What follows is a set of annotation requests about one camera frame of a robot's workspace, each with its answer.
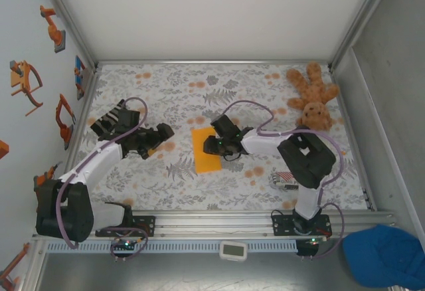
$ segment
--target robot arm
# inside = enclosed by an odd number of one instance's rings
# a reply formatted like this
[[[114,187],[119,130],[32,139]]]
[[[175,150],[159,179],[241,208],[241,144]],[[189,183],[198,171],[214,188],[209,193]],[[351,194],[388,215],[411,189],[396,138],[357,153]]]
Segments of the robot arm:
[[[143,159],[147,159],[152,149],[174,135],[167,124],[159,124],[153,128],[138,128],[135,132],[119,140],[111,142],[139,124],[139,112],[121,109],[118,123],[113,133],[99,138],[96,147],[75,168],[58,179],[47,179],[37,189],[39,207],[37,210],[37,233],[50,237],[62,238],[56,217],[55,205],[58,190],[70,179],[62,196],[67,206],[61,207],[62,222],[69,239],[82,242],[92,230],[123,225],[133,227],[131,207],[119,203],[93,204],[90,194],[107,174],[111,167],[125,158],[130,151],[136,151]]]
[[[282,156],[294,178],[299,182],[298,200],[293,211],[294,225],[300,234],[311,231],[321,208],[321,180],[331,173],[336,162],[332,151],[316,136],[300,132],[258,133],[252,128],[240,130],[226,115],[211,122],[218,138],[210,136],[204,152],[213,155],[263,154]]]

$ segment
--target wall decal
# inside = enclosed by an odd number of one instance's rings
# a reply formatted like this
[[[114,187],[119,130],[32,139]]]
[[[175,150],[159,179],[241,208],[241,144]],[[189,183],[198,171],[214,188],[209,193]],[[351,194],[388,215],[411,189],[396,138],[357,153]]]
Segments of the wall decal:
[[[64,148],[65,150],[68,149],[69,143],[71,141],[72,132],[74,131],[74,125],[71,125],[68,127],[62,121],[60,120],[60,111],[62,110],[62,106],[65,107],[66,111],[71,115],[72,117],[72,123],[76,123],[74,112],[71,110],[71,107],[69,106],[68,102],[66,101],[65,96],[62,94],[59,94],[59,103],[58,107],[56,107],[56,123],[58,123],[60,128],[60,136],[64,140]]]
[[[78,55],[76,55],[74,75],[75,75],[75,86],[77,87],[77,100],[80,100],[84,96],[84,88],[85,88],[85,85],[87,85],[87,82],[84,81],[83,74],[82,74],[82,71],[85,69],[86,67],[84,66],[83,62],[80,60]]]
[[[53,23],[51,16],[56,15],[54,9],[45,9],[40,5],[40,14],[44,17],[48,23],[48,35],[54,42],[54,52],[58,53],[65,49],[65,30],[59,31],[56,25]]]
[[[19,92],[23,92],[25,96],[29,99],[29,101],[35,106],[32,110],[30,110],[28,113],[25,114],[25,116],[28,116],[32,112],[34,112],[37,108],[41,107],[43,103],[37,102],[34,98],[32,93],[36,90],[38,90],[40,87],[43,86],[43,82],[41,81],[40,75],[35,70],[35,68],[28,64],[25,60],[22,62],[15,62],[12,60],[10,62],[10,68],[11,68],[11,87],[15,87],[16,85],[19,85],[19,89],[14,91],[11,95],[14,96],[18,94]],[[37,79],[38,86],[31,90],[31,85],[29,82],[29,74],[32,72],[35,75],[35,78]]]
[[[9,145],[0,140],[0,159],[9,153]]]

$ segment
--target yellow sponge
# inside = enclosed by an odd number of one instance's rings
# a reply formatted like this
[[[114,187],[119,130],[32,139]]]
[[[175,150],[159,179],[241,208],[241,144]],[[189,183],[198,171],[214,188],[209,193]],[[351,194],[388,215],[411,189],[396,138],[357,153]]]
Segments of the yellow sponge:
[[[214,128],[192,130],[193,155],[197,173],[221,170],[220,156],[204,153],[204,142],[208,136],[215,136]]]

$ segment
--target teddy bear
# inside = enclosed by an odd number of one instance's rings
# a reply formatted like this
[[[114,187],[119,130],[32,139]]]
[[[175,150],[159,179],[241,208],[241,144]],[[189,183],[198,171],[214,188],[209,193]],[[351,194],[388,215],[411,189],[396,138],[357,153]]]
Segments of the teddy bear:
[[[332,127],[332,119],[326,103],[337,97],[339,87],[335,84],[325,86],[321,79],[321,67],[317,62],[307,65],[307,75],[311,84],[294,68],[286,72],[286,78],[301,95],[301,98],[289,99],[288,106],[303,111],[302,116],[297,119],[297,125],[328,131]]]

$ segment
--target purple cable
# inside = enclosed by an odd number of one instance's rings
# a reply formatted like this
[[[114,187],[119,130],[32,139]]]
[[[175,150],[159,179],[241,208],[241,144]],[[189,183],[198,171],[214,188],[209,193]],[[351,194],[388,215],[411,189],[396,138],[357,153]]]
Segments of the purple cable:
[[[323,187],[325,187],[326,185],[329,185],[330,183],[333,183],[335,180],[340,178],[340,176],[342,175],[343,170],[344,170],[344,157],[343,157],[343,154],[341,153],[341,148],[339,147],[337,142],[335,140],[333,140],[331,137],[329,137],[328,135],[326,135],[325,133],[318,132],[317,130],[290,130],[288,132],[284,132],[284,133],[276,132],[274,134],[262,133],[261,128],[264,127],[265,125],[267,125],[268,123],[270,123],[273,120],[273,118],[274,118],[273,112],[267,106],[259,104],[257,102],[254,102],[253,100],[237,100],[237,101],[231,103],[229,106],[227,106],[227,108],[224,110],[223,114],[226,113],[232,106],[234,106],[237,103],[249,103],[249,104],[257,105],[257,106],[263,108],[264,110],[267,110],[270,113],[270,115],[272,115],[271,118],[269,118],[268,120],[266,120],[264,123],[262,123],[261,125],[259,125],[257,127],[257,133],[260,136],[263,136],[263,137],[280,137],[280,136],[288,136],[288,135],[300,134],[300,133],[314,134],[314,135],[321,136],[321,137],[325,138],[326,140],[328,140],[333,145],[333,147],[335,147],[335,149],[337,150],[337,153],[338,153],[338,157],[339,157],[339,171],[338,171],[338,173],[335,177],[333,177],[333,178],[331,178],[331,179],[329,179],[329,180],[327,180],[327,181],[325,181],[321,184],[320,193],[319,193],[319,201],[318,201],[318,203],[320,205],[321,198],[323,196]],[[320,259],[320,258],[323,258],[324,256],[327,256],[328,254],[331,254],[333,251],[336,250],[336,248],[339,246],[339,244],[341,243],[341,241],[343,239],[344,229],[345,229],[344,214],[343,214],[341,208],[339,208],[338,205],[336,205],[335,203],[326,203],[323,206],[321,206],[321,208],[325,208],[326,206],[329,206],[329,205],[333,205],[338,210],[338,212],[341,216],[341,223],[342,223],[341,234],[339,235],[339,239],[338,239],[337,243],[335,244],[335,246],[333,246],[327,252],[325,252],[325,253],[323,253],[319,256],[314,256],[311,259]]]
[[[119,135],[118,137],[115,137],[114,139],[108,141],[107,143],[105,143],[104,145],[100,146],[100,149],[104,149],[105,147],[108,147],[110,144],[116,142],[117,140],[120,140],[128,135],[130,135],[131,133],[135,132],[139,127],[141,127],[141,125],[145,122],[146,117],[147,117],[147,104],[144,100],[142,100],[139,97],[129,97],[127,98],[124,103],[122,104],[122,106],[124,107],[126,105],[126,103],[129,100],[139,100],[140,102],[142,102],[142,104],[145,106],[145,114],[143,115],[143,118],[141,119],[140,123],[132,128],[131,130],[129,130],[128,132]],[[80,166],[78,166],[75,169],[75,173],[71,174],[69,176],[69,178],[64,182],[64,184],[62,185],[62,187],[60,188],[59,192],[58,192],[58,197],[56,199],[56,218],[58,220],[58,226],[59,226],[59,231],[62,235],[62,238],[65,240],[66,244],[71,248],[71,249],[77,249],[78,248],[78,242],[76,242],[75,244],[72,244],[71,240],[69,239],[68,235],[66,234],[65,228],[64,228],[64,223],[62,220],[62,214],[60,212],[60,202],[62,200],[62,196],[65,192],[65,189],[68,187],[69,183],[74,179],[74,177],[76,175],[78,175],[78,173],[99,153],[99,151],[94,151],[92,152],[92,154],[90,156],[88,156],[81,164]]]
[[[134,231],[139,231],[140,233],[142,233],[142,235],[145,237],[145,243],[139,248],[139,250],[137,250],[135,253],[133,253],[132,255],[130,255],[130,256],[127,256],[127,257],[125,257],[125,258],[122,258],[122,260],[123,261],[126,261],[126,260],[130,260],[131,258],[134,258],[135,256],[137,256],[141,251],[143,251],[143,249],[146,247],[146,245],[147,245],[147,241],[149,240],[149,237],[148,237],[148,235],[147,235],[147,233],[146,233],[146,231],[144,231],[143,229],[139,229],[139,228],[120,228],[120,227],[107,227],[107,228],[105,228],[104,230],[107,230],[107,231],[130,231],[130,233],[128,233],[127,235],[130,235],[132,232],[134,232]],[[116,242],[116,243],[113,243],[113,244],[111,244],[111,247],[110,247],[110,253],[111,253],[111,255],[117,260],[118,259],[118,257],[117,257],[117,255],[114,253],[114,247],[116,246],[116,245],[118,245],[119,244],[119,242]]]

